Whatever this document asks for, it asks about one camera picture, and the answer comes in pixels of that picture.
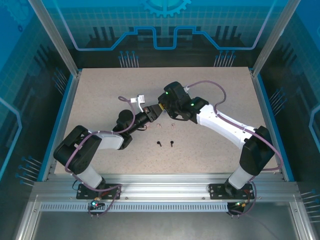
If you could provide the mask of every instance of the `white plastic part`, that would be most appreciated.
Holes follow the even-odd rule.
[[[102,139],[97,150],[100,149],[119,149],[124,142],[124,138],[119,134],[98,133],[97,136]]]
[[[142,109],[142,107],[141,107],[141,104],[146,103],[146,101],[145,101],[145,95],[139,94],[139,95],[136,96],[135,98],[131,98],[131,99],[130,99],[130,102],[131,102],[131,103],[137,103],[140,111],[141,111],[142,113],[144,112],[143,109]]]
[[[98,187],[102,181],[100,174],[97,173],[91,165],[89,165],[82,173],[78,174],[77,177],[94,189]]]
[[[229,183],[234,186],[236,189],[241,189],[253,175],[247,173],[240,165],[229,177]]]
[[[238,122],[219,111],[218,113],[224,118],[232,121],[233,123],[242,126],[243,129],[248,129],[253,132],[255,131],[255,129],[252,126],[242,124],[241,122]],[[240,150],[242,150],[242,147],[245,144],[245,139],[249,139],[252,136],[250,133],[247,133],[242,129],[232,126],[231,124],[223,121],[221,118],[216,116],[214,112],[214,107],[211,104],[205,105],[203,108],[200,109],[200,113],[196,115],[196,120],[198,124],[208,127],[216,131],[218,134],[224,136],[228,140],[230,140]]]

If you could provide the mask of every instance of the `enclosure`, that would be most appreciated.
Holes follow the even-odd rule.
[[[3,0],[1,239],[318,239],[319,12],[314,0]],[[250,214],[231,218],[239,199],[208,192],[236,170],[239,148],[162,113],[126,149],[96,152],[94,168],[122,190],[91,219],[56,147],[77,125],[111,131],[130,109],[118,96],[148,106],[171,82],[207,80],[227,93],[219,111],[266,126],[283,158],[254,179]],[[209,84],[189,94],[224,97]]]

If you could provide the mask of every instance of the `speckled beige tabletop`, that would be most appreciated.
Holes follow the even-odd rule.
[[[249,126],[265,126],[247,67],[88,68],[82,70],[65,136],[77,125],[112,130],[119,112],[130,109],[118,96],[130,99],[144,94],[148,106],[158,103],[171,82],[185,86],[201,80],[215,81],[226,90],[226,102],[219,107],[222,113]],[[220,89],[209,83],[191,88],[189,94],[213,105],[223,98]],[[191,174],[231,173],[239,165],[241,151],[229,140],[191,121],[174,121],[165,113],[132,138],[124,150],[98,150],[93,167],[101,174]],[[276,166],[275,158],[267,165]],[[65,173],[60,163],[55,173]]]

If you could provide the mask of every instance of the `table surface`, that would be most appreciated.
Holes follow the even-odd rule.
[[[158,103],[158,96],[171,82],[185,86],[202,80],[215,81],[226,90],[226,102],[219,106],[222,113],[249,126],[265,126],[247,67],[85,68],[65,136],[77,125],[91,131],[112,130],[119,112],[130,109],[118,96],[130,99],[144,94],[145,106],[149,106]],[[191,88],[189,94],[213,105],[223,98],[221,90],[209,83]],[[191,121],[174,121],[166,113],[146,131],[134,132],[132,138],[124,150],[98,150],[93,167],[101,174],[203,174],[231,173],[239,165],[241,151],[229,140]],[[276,166],[273,157],[266,167]],[[65,173],[60,163],[55,173]]]

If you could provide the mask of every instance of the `gear logo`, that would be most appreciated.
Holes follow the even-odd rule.
[[[150,14],[156,14],[157,17],[174,14],[180,14],[180,10],[187,9],[186,5],[191,4],[191,0],[141,0],[144,10],[149,10]]]
[[[0,0],[0,7],[6,7],[11,17],[18,23],[28,19],[30,6],[28,0]]]

